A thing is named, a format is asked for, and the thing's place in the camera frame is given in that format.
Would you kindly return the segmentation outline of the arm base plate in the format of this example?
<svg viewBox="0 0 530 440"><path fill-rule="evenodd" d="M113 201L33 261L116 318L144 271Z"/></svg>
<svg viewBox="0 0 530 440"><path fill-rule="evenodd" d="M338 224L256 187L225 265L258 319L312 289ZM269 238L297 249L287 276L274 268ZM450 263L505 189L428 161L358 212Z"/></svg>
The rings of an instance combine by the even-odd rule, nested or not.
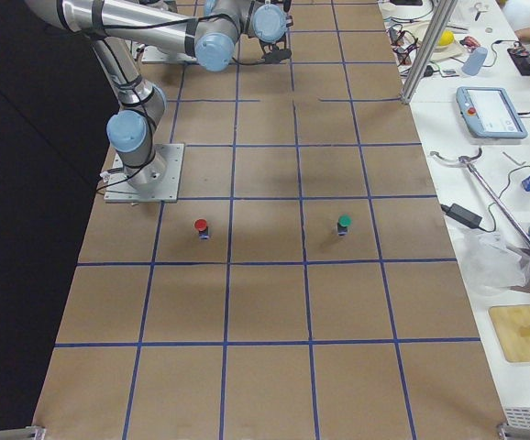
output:
<svg viewBox="0 0 530 440"><path fill-rule="evenodd" d="M128 181L122 160L115 154L113 167L119 172L109 176L104 189L107 203L177 202L185 145L155 144L154 148L153 161Z"/></svg>
<svg viewBox="0 0 530 440"><path fill-rule="evenodd" d="M163 64L185 64L196 63L196 58L185 53L167 51L155 46L147 46L143 50L141 61L143 63L163 63Z"/></svg>

